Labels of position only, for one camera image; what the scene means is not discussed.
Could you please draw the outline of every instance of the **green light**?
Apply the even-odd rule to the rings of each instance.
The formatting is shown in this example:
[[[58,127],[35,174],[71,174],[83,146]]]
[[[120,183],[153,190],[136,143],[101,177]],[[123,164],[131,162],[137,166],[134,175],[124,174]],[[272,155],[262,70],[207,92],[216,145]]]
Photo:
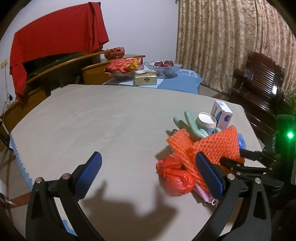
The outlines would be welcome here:
[[[293,137],[294,137],[293,132],[289,132],[289,133],[288,133],[288,138],[289,138],[289,139],[292,139]]]

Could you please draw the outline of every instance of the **wall outlet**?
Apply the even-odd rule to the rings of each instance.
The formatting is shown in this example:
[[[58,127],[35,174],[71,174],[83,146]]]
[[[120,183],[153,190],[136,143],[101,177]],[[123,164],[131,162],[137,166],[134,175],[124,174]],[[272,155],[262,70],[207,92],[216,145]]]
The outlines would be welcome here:
[[[8,64],[7,59],[5,59],[0,65],[1,69],[3,69],[7,64]]]

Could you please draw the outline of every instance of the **paper cup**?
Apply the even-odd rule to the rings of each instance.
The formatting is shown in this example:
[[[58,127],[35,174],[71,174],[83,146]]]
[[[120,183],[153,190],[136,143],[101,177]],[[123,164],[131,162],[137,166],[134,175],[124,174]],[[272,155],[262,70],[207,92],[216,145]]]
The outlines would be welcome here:
[[[209,113],[201,112],[198,114],[195,123],[199,129],[204,129],[209,135],[211,135],[216,128],[217,120]]]

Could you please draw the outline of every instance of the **patterned beige curtain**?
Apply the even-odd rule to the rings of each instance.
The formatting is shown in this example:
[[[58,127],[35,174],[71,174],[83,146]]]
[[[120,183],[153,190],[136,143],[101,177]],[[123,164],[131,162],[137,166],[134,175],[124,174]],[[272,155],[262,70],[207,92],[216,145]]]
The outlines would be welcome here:
[[[179,0],[176,61],[203,84],[230,93],[249,50],[285,69],[283,91],[296,88],[296,39],[266,0]]]

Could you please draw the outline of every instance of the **bolt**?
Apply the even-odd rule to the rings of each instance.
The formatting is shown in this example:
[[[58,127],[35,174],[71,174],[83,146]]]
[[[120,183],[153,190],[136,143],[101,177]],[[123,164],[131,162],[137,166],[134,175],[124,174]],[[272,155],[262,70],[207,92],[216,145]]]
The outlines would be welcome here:
[[[233,174],[229,173],[229,174],[227,175],[227,178],[228,178],[229,180],[233,180],[233,179],[235,179],[235,176],[234,176]]]
[[[258,178],[258,177],[256,177],[256,178],[255,178],[255,182],[258,183],[258,184],[260,184],[260,183],[261,183],[261,179]]]
[[[65,173],[65,174],[62,175],[62,178],[64,180],[68,180],[70,178],[70,174],[69,173]]]
[[[40,183],[40,182],[42,182],[42,177],[38,177],[38,178],[36,178],[35,182],[36,182],[36,183]]]

